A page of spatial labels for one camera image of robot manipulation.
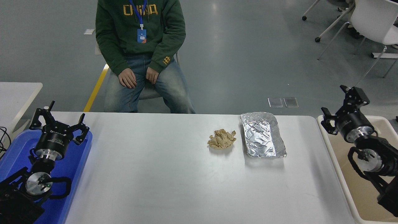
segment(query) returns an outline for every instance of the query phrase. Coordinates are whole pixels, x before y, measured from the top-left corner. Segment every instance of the hoodie sleeve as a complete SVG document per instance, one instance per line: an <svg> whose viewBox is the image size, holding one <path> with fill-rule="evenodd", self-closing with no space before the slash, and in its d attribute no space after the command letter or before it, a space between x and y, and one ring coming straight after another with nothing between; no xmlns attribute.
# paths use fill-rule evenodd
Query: hoodie sleeve
<svg viewBox="0 0 398 224"><path fill-rule="evenodd" d="M185 40L185 21L179 0L166 0L162 17L165 26L162 42L156 46L149 64L159 73L169 65Z"/></svg>
<svg viewBox="0 0 398 224"><path fill-rule="evenodd" d="M115 74L119 75L124 69L129 68L119 47L113 19L100 1L97 5L96 39L102 56Z"/></svg>

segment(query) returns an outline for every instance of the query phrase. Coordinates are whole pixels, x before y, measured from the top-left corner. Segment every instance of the white tray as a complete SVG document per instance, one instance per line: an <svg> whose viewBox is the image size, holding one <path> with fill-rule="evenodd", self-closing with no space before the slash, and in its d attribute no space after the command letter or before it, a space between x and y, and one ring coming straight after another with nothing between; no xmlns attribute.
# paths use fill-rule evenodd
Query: white tray
<svg viewBox="0 0 398 224"><path fill-rule="evenodd" d="M387 139L392 146L398 148L398 135L387 119L379 116L366 116L366 118L380 137ZM398 218L377 203L379 193L374 186L362 179L349 163L347 154L354 144L345 142L340 133L336 136L328 134L321 125L322 115L316 120L355 221L360 224L398 223ZM384 179L389 183L392 177Z"/></svg>

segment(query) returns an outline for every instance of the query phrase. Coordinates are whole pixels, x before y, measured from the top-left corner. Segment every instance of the blue tray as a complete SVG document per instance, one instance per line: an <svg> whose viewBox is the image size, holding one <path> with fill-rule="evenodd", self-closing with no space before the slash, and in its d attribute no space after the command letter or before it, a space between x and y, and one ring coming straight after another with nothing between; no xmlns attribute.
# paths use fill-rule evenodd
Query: blue tray
<svg viewBox="0 0 398 224"><path fill-rule="evenodd" d="M79 130L74 132L75 136L80 134L81 131ZM0 181L23 167L28 167L28 171L30 171L32 165L28 159L29 151L36 146L40 136L41 130L26 130L14 139L4 157L0 160ZM92 138L92 133L88 132L86 139L80 145L71 142L65 153L65 158L55 162L51 177L69 177L72 180L72 188L66 198L48 199L44 202L42 207L45 212L35 224L63 224L65 222L79 178L90 152ZM61 195L65 191L65 184L54 183L51 190L53 195Z"/></svg>

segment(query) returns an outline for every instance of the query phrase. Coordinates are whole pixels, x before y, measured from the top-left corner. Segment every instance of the id badge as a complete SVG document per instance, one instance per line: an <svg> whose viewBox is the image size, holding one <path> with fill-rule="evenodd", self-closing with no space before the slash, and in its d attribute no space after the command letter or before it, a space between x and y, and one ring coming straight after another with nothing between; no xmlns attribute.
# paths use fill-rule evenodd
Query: id badge
<svg viewBox="0 0 398 224"><path fill-rule="evenodd" d="M146 29L137 29L137 42L146 43Z"/></svg>

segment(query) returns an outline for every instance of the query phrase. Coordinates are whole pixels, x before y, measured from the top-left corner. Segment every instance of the yellow logo on sleeve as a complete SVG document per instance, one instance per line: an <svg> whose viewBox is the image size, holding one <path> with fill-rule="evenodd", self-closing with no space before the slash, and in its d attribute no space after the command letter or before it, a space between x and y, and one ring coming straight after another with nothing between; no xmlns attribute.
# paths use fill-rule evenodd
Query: yellow logo on sleeve
<svg viewBox="0 0 398 224"><path fill-rule="evenodd" d="M169 58L168 56L166 56L166 57L163 59L163 63L164 63L165 65L167 65L169 62L170 62L170 58Z"/></svg>

